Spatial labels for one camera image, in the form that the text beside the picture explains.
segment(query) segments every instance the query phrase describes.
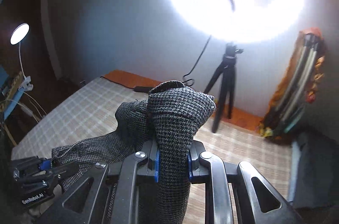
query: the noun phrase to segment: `bright white light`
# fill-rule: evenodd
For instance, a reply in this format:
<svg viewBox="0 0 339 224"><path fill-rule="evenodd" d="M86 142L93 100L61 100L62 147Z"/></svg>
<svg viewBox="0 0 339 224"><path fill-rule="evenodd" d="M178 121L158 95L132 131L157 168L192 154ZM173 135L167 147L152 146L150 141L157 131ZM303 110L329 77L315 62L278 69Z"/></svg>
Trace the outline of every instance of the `bright white light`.
<svg viewBox="0 0 339 224"><path fill-rule="evenodd" d="M238 43L271 39L292 25L304 0L273 0L268 6L255 0L171 0L176 10L195 28L216 38Z"/></svg>
<svg viewBox="0 0 339 224"><path fill-rule="evenodd" d="M27 23L23 23L19 25L13 32L11 36L11 44L17 44L20 42L28 33L29 25Z"/></svg>

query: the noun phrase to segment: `wall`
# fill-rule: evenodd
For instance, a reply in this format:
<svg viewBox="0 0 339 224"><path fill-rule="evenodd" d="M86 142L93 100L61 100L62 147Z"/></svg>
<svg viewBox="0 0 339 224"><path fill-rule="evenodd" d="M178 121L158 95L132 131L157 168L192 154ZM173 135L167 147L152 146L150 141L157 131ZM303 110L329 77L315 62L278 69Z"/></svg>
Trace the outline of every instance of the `wall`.
<svg viewBox="0 0 339 224"><path fill-rule="evenodd" d="M50 63L52 64L54 75L57 79L62 77L62 70L59 62L59 58L57 52L55 50L54 39L52 32L50 30L50 16L48 12L48 0L40 1L40 9L41 9L41 20L43 34L46 42L46 47L48 54L50 56Z"/></svg>
<svg viewBox="0 0 339 224"><path fill-rule="evenodd" d="M62 71L77 83L113 69L159 81L180 80L208 37L187 24L170 0L49 0L49 13ZM335 47L338 15L337 0L305 0L299 19L286 32L270 41L241 45L245 52L238 56L235 106L264 115L298 31L318 26ZM210 42L192 74L196 90L208 83L224 47L222 40ZM329 55L327 64L336 61ZM327 83L332 84L333 70L327 72ZM325 83L321 87L331 88ZM211 94L218 92L216 84Z"/></svg>
<svg viewBox="0 0 339 224"><path fill-rule="evenodd" d="M10 39L18 25L23 22L28 23L29 32L21 41L23 69L25 75L31 76L32 79L33 90L29 94L48 113L78 88L73 84L57 81L54 76L41 25L40 3L40 0L3 0L0 4L0 65L11 77L21 70L19 45L11 45ZM21 102L38 116L26 95L23 95ZM18 107L12 112L10 118L6 120L6 123L17 142L36 124L33 118L29 118ZM25 124L18 128L19 122Z"/></svg>

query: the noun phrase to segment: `bed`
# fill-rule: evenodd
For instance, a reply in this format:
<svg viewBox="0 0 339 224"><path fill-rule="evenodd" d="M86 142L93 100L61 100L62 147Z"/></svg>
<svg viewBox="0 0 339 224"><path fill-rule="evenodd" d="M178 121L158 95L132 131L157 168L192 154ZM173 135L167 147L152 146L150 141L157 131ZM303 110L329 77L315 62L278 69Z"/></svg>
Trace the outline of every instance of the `bed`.
<svg viewBox="0 0 339 224"><path fill-rule="evenodd" d="M51 157L53 147L112 132L117 127L115 111L122 102L147 99L105 78L96 78L67 98L43 118L12 150L12 160L28 156ZM221 122L216 134L210 132L210 118L195 139L225 161L251 162L286 198L289 187L291 148L278 146ZM204 223L204 185L192 185L184 223Z"/></svg>

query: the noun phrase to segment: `white wall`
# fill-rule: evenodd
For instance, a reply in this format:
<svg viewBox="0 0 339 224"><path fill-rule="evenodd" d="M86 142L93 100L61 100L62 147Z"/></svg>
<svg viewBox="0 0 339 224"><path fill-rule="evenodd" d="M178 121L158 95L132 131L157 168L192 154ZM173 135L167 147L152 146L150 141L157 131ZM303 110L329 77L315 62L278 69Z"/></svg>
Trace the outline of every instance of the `white wall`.
<svg viewBox="0 0 339 224"><path fill-rule="evenodd" d="M338 0L305 0L298 21L286 32L270 41L241 45L245 52L238 56L235 106L263 116L299 30L318 26L329 46L338 46L338 10ZM114 69L159 81L181 80L208 38L184 20L170 0L49 0L49 13L63 73L75 82ZM204 90L224 47L222 40L211 40L192 74L196 90ZM330 53L325 65L339 66ZM327 73L319 96L333 91L327 84L333 84L337 74L330 68ZM219 84L211 94L218 92Z"/></svg>

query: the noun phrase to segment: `plaid bed sheet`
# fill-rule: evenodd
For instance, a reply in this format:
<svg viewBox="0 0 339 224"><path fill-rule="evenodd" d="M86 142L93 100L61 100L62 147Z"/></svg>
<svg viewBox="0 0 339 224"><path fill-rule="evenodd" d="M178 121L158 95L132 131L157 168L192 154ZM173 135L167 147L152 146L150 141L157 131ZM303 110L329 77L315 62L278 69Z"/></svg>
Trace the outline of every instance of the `plaid bed sheet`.
<svg viewBox="0 0 339 224"><path fill-rule="evenodd" d="M50 158L54 147L112 132L118 126L114 114L122 102L147 98L145 93L96 78L44 117L13 148L11 158L35 155Z"/></svg>

